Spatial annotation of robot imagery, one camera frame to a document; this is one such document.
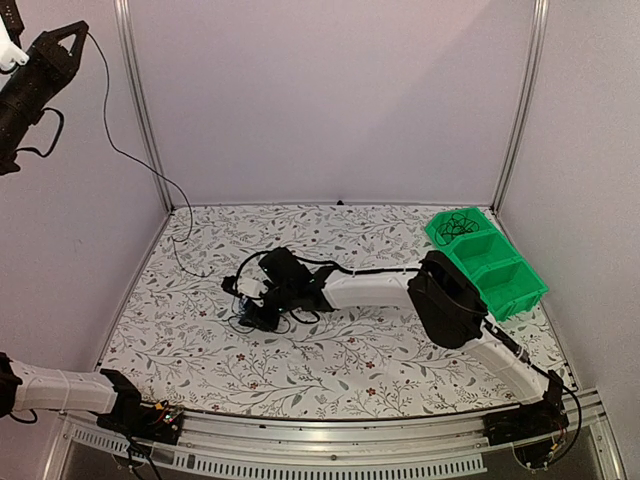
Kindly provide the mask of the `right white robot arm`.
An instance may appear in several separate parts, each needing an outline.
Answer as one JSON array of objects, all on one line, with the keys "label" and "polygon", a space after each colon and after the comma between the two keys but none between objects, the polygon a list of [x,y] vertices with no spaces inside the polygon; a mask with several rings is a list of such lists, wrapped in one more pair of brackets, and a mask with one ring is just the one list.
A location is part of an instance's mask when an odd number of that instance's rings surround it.
[{"label": "right white robot arm", "polygon": [[537,436],[552,424],[565,391],[561,377],[534,365],[526,349],[489,319],[479,290],[441,251],[415,265],[348,269],[332,260],[304,259],[286,247],[254,255],[265,279],[240,272],[224,278],[223,290],[240,299],[244,321],[276,330],[296,310],[319,313],[355,307],[413,311],[438,347],[469,354],[497,376],[523,407],[517,427]]}]

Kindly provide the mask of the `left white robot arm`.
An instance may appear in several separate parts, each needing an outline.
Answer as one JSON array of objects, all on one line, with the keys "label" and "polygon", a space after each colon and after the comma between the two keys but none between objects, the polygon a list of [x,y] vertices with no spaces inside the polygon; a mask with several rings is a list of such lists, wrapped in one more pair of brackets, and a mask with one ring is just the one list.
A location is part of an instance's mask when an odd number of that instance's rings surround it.
[{"label": "left white robot arm", "polygon": [[[42,32],[28,49],[20,36],[24,23],[17,3],[1,3],[1,73],[9,79],[1,88],[1,174],[20,171],[21,152],[46,158],[59,141],[65,118],[58,116],[58,130],[51,146],[42,152],[21,145],[32,126],[50,108],[48,103],[65,89],[79,71],[89,26],[78,21]],[[128,434],[148,426],[148,412],[141,393],[126,377],[103,369],[98,373],[41,368],[1,355],[1,415],[21,411],[87,411],[101,422],[121,426]]]}]

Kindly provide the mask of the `green three-compartment bin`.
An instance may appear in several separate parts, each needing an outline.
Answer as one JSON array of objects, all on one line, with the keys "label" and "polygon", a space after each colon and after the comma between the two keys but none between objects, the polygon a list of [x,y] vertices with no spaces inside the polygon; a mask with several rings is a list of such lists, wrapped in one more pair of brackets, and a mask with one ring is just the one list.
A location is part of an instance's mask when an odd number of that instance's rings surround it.
[{"label": "green three-compartment bin", "polygon": [[477,207],[436,214],[425,227],[433,246],[479,290],[496,321],[532,310],[549,287]]}]

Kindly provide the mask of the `left aluminium frame post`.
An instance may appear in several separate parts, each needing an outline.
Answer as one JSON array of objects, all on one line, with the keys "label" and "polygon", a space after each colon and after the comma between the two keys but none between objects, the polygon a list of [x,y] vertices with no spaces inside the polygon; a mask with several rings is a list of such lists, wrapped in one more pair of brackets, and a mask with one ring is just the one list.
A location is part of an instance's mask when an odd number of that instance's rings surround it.
[{"label": "left aluminium frame post", "polygon": [[142,82],[130,2],[128,0],[115,0],[114,9],[129,90],[134,105],[134,113],[139,125],[146,160],[156,173],[163,175],[164,170]]}]

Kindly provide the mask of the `aluminium frame post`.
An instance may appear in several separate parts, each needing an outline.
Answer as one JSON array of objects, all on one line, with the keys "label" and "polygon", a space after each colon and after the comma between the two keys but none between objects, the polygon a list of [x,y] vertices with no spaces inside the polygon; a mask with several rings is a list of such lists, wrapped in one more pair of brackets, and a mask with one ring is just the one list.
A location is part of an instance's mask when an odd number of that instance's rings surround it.
[{"label": "aluminium frame post", "polygon": [[524,137],[529,111],[533,102],[537,76],[544,50],[549,14],[548,0],[533,2],[533,16],[527,47],[524,75],[516,105],[515,117],[510,130],[503,165],[493,195],[491,210],[496,217],[505,203],[514,173],[521,143]]},{"label": "aluminium frame post", "polygon": [[142,82],[130,2],[128,0],[115,0],[114,9],[129,90],[134,105],[134,113],[139,125],[146,160],[156,173],[163,175],[164,170]]}]

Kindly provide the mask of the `front aluminium rail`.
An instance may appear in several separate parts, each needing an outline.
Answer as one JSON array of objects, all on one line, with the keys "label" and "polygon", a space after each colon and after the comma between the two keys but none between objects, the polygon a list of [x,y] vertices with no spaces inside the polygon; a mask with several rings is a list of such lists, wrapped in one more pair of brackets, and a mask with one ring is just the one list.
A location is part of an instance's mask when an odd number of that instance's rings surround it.
[{"label": "front aluminium rail", "polygon": [[372,421],[295,421],[188,413],[173,445],[140,441],[66,414],[48,479],[627,479],[593,389],[564,399],[570,425],[552,465],[521,465],[541,436],[497,443],[484,411]]}]

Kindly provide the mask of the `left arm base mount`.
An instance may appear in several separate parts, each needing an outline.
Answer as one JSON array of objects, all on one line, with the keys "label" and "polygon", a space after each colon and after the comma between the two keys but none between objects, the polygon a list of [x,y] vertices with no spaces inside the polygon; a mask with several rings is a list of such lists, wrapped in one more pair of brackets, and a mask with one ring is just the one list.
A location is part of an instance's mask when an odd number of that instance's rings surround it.
[{"label": "left arm base mount", "polygon": [[109,413],[98,414],[96,424],[125,437],[176,445],[184,424],[185,409],[167,401],[141,404],[118,401]]}]

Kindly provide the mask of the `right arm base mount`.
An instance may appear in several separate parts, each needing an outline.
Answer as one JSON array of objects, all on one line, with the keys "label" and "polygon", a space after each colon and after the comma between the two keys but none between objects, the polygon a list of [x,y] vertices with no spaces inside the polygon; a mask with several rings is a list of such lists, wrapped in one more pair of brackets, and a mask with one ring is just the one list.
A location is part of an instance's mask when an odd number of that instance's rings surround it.
[{"label": "right arm base mount", "polygon": [[542,400],[483,416],[483,435],[500,445],[550,434],[569,426],[564,403]]}]

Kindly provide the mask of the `right aluminium frame post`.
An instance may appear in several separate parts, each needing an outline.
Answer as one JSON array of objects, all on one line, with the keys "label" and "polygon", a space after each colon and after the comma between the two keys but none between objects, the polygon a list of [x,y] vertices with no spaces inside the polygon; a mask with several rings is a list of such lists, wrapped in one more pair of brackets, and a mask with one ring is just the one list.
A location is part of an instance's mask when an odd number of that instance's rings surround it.
[{"label": "right aluminium frame post", "polygon": [[503,165],[493,195],[491,210],[496,217],[505,203],[514,173],[521,143],[524,137],[529,111],[533,102],[537,76],[544,50],[549,14],[548,0],[533,2],[533,16],[527,47],[524,75],[516,105],[515,117],[510,130]]}]

